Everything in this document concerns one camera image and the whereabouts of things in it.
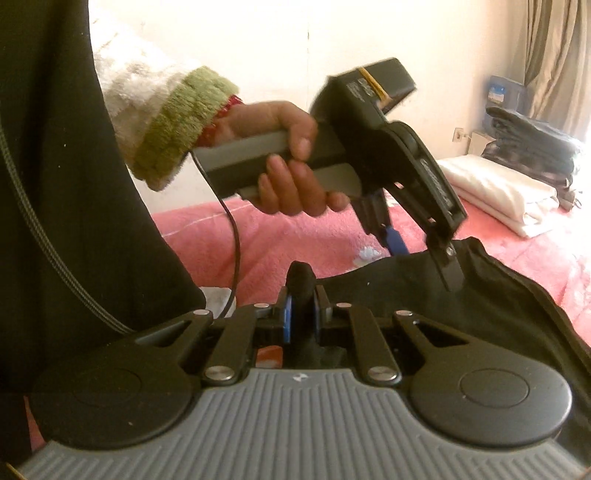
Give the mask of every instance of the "folded dark clothing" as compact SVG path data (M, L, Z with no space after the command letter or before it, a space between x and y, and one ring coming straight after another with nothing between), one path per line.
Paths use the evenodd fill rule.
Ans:
M533 120L520 113L497 106L486 109L492 117L495 138L526 141L538 151L575 158L584 151L582 142L552 127L547 122Z
M546 122L532 120L518 112L492 106L496 140L482 154L541 180L556 189L571 189L581 171L585 146Z
M556 189L569 188L573 184L573 175L557 168L555 162L551 163L544 157L525 153L518 148L501 146L497 140L486 146L482 158L543 181Z

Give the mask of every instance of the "label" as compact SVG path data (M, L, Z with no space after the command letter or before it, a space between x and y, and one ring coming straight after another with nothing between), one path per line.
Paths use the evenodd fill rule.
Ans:
M372 86L369 84L369 82L365 79L365 78L360 78L359 80L357 80L359 82L359 84L361 85L361 88L363 90L365 90L365 94L368 97L375 97L375 92L374 89L372 88Z
M502 105L505 101L505 87L502 85L491 85L488 90L488 100L497 105Z
M357 98L358 100L361 100L362 102L365 102L365 99L363 98L363 95L361 94L361 87L359 86L358 82L349 82L347 84L347 88L349 89L349 91L351 92L351 94Z

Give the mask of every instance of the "bed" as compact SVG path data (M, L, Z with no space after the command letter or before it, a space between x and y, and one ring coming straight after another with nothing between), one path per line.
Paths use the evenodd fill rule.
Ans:
M240 199L228 201L242 245L238 305L274 302L292 261L309 263L317 277L338 275L363 264L359 253L387 252L364 234L351 208L313 219L266 216ZM541 284L569 315L577 333L591 345L591 247L587 212L555 213L556 226L522 239L487 213L464 202L468 220L457 238L480 239L492 256ZM420 228L399 205L392 223L410 252L425 249ZM163 237L200 286L229 287L233 238L219 204L208 203L154 215Z

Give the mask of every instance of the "gray ribbed platform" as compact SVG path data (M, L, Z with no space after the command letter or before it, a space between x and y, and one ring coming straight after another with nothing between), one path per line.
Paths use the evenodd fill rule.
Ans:
M348 370L261 369L206 391L181 425L152 442L98 453L50 442L20 470L28 480L571 480L583 473L553 441L517 453L448 442L395 391L363 385Z

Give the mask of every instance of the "finger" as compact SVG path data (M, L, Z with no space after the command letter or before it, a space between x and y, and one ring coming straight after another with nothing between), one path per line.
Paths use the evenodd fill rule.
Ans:
M259 199L254 200L252 204L263 213L275 215L279 212L279 198L273 190L273 185L266 173L262 174L258 180Z
M326 196L326 203L332 211L341 212L349 206L351 200L344 193L329 192Z
M291 154L296 160L307 161L318 134L316 120L289 102L281 102L277 113L281 126L289 130Z
M300 196L290 169L279 155L271 155L267 160L267 174L279 199L279 210L290 216L300 213Z
M311 217L322 215L326 211L326 193L312 169L297 160L290 161L288 166L304 211Z

